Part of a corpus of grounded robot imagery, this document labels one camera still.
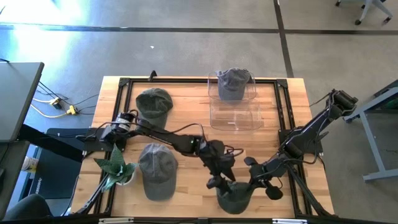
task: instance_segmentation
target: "gray floor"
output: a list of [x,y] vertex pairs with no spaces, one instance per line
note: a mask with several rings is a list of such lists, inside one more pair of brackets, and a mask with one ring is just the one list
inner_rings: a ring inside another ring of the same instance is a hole
[[[119,0],[42,1],[42,7],[12,5],[0,22],[30,22],[74,26],[277,28],[273,0]],[[396,30],[398,22],[372,7],[361,26],[353,22],[361,3],[335,0],[280,0],[286,29]],[[386,6],[398,13],[398,1]],[[286,77],[278,34],[209,34],[150,32],[50,32],[21,26],[0,30],[0,58],[43,61],[41,81],[77,102],[100,90],[105,75],[207,76],[229,67],[243,67],[257,77]],[[332,88],[368,101],[373,93],[398,78],[396,35],[287,35],[295,77],[305,79],[311,102]],[[83,106],[95,104],[95,99]],[[36,104],[47,114],[57,114]],[[312,108],[313,115],[323,104]],[[26,123],[84,128],[92,116],[41,117],[30,110]],[[322,140],[326,174],[337,215],[398,223],[398,179],[365,184],[362,175],[377,170],[360,121],[334,122]]]

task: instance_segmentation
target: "green cap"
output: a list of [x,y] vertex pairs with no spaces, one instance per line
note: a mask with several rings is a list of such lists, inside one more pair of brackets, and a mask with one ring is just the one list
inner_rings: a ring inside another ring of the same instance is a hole
[[228,186],[231,193],[221,194],[221,191],[217,189],[218,205],[229,214],[240,214],[248,207],[254,189],[244,182],[228,181]]
[[161,88],[144,90],[136,98],[139,118],[160,128],[166,126],[167,112],[173,108],[172,97]]

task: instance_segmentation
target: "baseball cap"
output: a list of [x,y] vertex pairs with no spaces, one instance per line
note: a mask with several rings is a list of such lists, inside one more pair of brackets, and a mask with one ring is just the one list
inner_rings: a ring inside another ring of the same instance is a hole
[[145,146],[139,156],[144,192],[149,200],[163,201],[173,197],[177,181],[178,162],[164,145]]
[[251,79],[246,69],[230,68],[216,71],[218,77],[218,95],[221,100],[242,100],[246,83]]
[[249,183],[228,181],[231,193],[217,189],[218,205],[229,214],[240,214],[248,207],[254,189]]
[[138,117],[160,128],[166,126],[167,112],[173,108],[172,97],[161,88],[144,90],[136,98]]

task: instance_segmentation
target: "wooden table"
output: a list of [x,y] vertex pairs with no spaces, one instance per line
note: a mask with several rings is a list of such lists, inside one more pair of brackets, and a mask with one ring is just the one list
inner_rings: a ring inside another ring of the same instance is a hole
[[[99,93],[93,127],[111,121],[120,77],[104,77]],[[303,126],[311,120],[304,81],[301,78],[288,78],[290,99],[292,102],[296,126]],[[190,123],[201,123],[207,139],[218,139],[225,144],[244,148],[244,153],[236,158],[233,172],[237,181],[249,180],[248,166],[243,162],[246,156],[252,156],[259,162],[266,161],[274,155],[279,146],[277,132],[280,129],[275,93],[273,85],[258,84],[256,100],[260,102],[262,127],[255,131],[220,131],[210,126],[209,97],[206,83],[135,83],[132,88],[130,109],[136,108],[136,96],[147,88],[164,88],[174,103],[167,118],[166,129],[176,130]],[[126,92],[122,95],[124,105]],[[199,129],[192,126],[180,134],[198,134]],[[146,144],[155,142],[144,136],[134,137],[127,142],[124,158],[126,162],[137,162]],[[174,196],[166,202],[153,202],[146,198],[142,186],[142,175],[136,170],[133,181],[124,187],[116,186],[112,216],[114,217],[241,217],[241,218],[289,218],[294,217],[289,180],[285,174],[281,181],[284,196],[280,200],[270,200],[264,189],[256,189],[245,212],[230,215],[224,212],[217,203],[216,190],[207,189],[210,178],[209,171],[199,158],[184,157],[168,146],[178,160],[177,186]],[[88,200],[100,180],[100,168],[93,158],[103,158],[104,152],[93,153],[86,158],[81,166],[80,176],[76,185],[72,211],[75,212]],[[321,162],[314,165],[304,164],[305,176],[309,189],[324,208],[333,213],[328,184]],[[277,179],[273,185],[279,186]],[[298,199],[303,206],[303,197],[298,192]],[[104,209],[108,193],[104,193],[101,209]]]

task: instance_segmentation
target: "green plant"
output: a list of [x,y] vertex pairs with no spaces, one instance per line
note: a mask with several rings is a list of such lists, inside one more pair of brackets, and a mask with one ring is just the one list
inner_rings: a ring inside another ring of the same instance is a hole
[[105,186],[102,188],[103,192],[109,190],[116,182],[124,184],[129,181],[137,166],[135,163],[126,164],[122,152],[116,145],[113,146],[110,160],[94,159],[94,161],[104,172],[109,174]]

